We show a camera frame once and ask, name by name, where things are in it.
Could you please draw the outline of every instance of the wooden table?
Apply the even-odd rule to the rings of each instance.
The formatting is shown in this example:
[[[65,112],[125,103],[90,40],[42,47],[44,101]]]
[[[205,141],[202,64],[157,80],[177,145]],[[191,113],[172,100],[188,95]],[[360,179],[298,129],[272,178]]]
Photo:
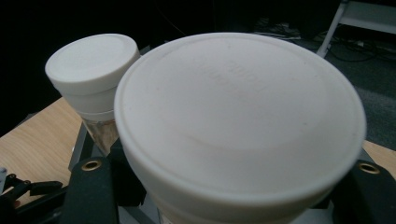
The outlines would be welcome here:
[[[64,98],[57,100],[0,138],[0,167],[22,180],[56,180],[66,186],[80,126],[81,118],[73,108]],[[396,151],[367,141],[363,148],[396,178]],[[34,199],[26,194],[20,201],[25,204]]]

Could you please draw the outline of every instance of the white cap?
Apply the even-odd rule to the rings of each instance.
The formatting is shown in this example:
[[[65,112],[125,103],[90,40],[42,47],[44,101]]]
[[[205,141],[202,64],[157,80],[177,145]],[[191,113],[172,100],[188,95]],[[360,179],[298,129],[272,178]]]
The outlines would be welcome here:
[[[347,173],[365,137],[361,100],[335,67],[249,34],[153,49],[122,78],[115,117],[130,165],[176,223],[295,217]]]
[[[57,50],[46,73],[62,97],[84,118],[114,119],[114,96],[125,71],[140,57],[127,35],[92,35]]]

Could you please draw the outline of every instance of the white lid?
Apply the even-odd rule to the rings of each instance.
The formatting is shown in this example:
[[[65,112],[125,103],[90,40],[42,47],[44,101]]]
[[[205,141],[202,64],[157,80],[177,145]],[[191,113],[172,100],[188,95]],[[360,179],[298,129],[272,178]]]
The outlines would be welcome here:
[[[125,71],[140,57],[127,35],[92,35],[57,50],[46,73],[53,86],[85,119],[114,117],[117,86]]]
[[[365,136],[360,98],[337,69],[248,34],[194,35],[147,53],[122,78],[115,117],[131,166],[152,174],[142,182],[238,202],[326,189]]]

